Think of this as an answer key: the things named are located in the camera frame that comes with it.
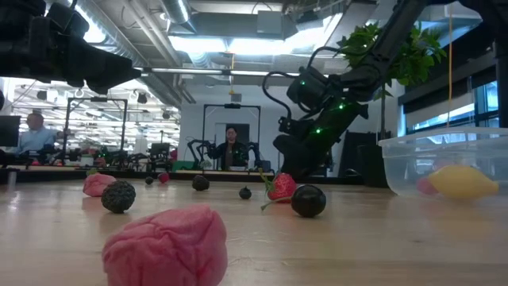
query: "black ball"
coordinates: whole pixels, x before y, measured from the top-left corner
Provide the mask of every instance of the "black ball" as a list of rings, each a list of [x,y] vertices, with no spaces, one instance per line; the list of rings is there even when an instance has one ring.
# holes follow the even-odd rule
[[[134,203],[136,189],[125,181],[109,184],[102,193],[102,205],[115,214],[123,214]]]
[[[146,179],[144,179],[144,182],[147,185],[151,185],[153,183],[153,178],[152,177],[146,177]]]
[[[242,199],[250,199],[251,196],[252,196],[252,193],[251,193],[251,190],[249,190],[247,188],[247,186],[245,186],[245,187],[240,189],[240,191],[238,192],[238,195],[240,195],[240,197]]]
[[[291,208],[304,218],[319,215],[326,207],[325,193],[313,185],[302,185],[291,197]]]
[[[205,191],[210,187],[210,182],[201,175],[196,175],[192,180],[192,188],[196,191]]]

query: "desk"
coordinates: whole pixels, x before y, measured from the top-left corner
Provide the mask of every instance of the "desk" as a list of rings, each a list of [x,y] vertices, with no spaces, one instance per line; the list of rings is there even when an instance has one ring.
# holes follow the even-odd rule
[[[259,176],[259,172],[247,171],[217,171],[217,170],[176,170],[179,174],[196,174],[196,175],[232,175],[232,176]],[[272,172],[264,172],[265,176],[273,176]]]
[[[264,185],[188,181],[145,186],[111,214],[86,198],[82,181],[18,184],[0,192],[0,285],[106,286],[101,250],[126,223],[191,203],[225,222],[229,267],[221,286],[502,286],[508,281],[508,202],[458,205],[389,191],[321,185],[328,206],[316,219],[287,204],[262,214]]]
[[[65,172],[65,171],[77,171],[76,169],[78,167],[30,165],[29,169],[26,170],[26,166],[24,166],[24,165],[10,165],[7,168],[17,168],[21,172],[26,172],[26,171],[59,171],[59,172]]]

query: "green leaves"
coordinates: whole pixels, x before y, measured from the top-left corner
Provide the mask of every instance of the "green leaves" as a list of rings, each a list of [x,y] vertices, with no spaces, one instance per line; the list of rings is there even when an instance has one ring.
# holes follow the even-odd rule
[[[397,81],[398,81],[398,83],[402,84],[403,86],[410,85],[410,79],[408,79],[408,78],[397,79]]]
[[[350,67],[355,68],[361,63],[381,32],[379,23],[356,27],[349,37],[337,42]],[[390,87],[393,79],[404,86],[424,83],[429,78],[429,69],[447,56],[439,44],[440,36],[437,30],[422,30],[421,22],[418,22],[388,69],[386,85]],[[378,91],[375,98],[379,99],[382,95],[382,91]]]

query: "yellow lemon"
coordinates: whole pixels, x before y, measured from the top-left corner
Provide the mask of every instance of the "yellow lemon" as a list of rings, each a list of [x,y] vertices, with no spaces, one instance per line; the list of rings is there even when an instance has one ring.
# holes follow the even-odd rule
[[[496,195],[498,183],[475,168],[464,165],[445,166],[429,175],[430,183],[451,199],[479,199]]]

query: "man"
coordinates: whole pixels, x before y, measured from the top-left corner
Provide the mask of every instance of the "man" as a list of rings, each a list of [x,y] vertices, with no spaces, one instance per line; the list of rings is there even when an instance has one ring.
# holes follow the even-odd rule
[[[221,169],[229,170],[230,167],[247,167],[248,150],[245,145],[237,141],[237,129],[229,127],[225,131],[226,143],[220,144],[216,149],[210,150],[208,157],[221,158]]]
[[[38,113],[32,113],[26,118],[29,131],[24,132],[17,143],[17,154],[26,151],[39,151],[45,145],[53,146],[56,139],[64,137],[64,133],[44,127],[44,117]]]

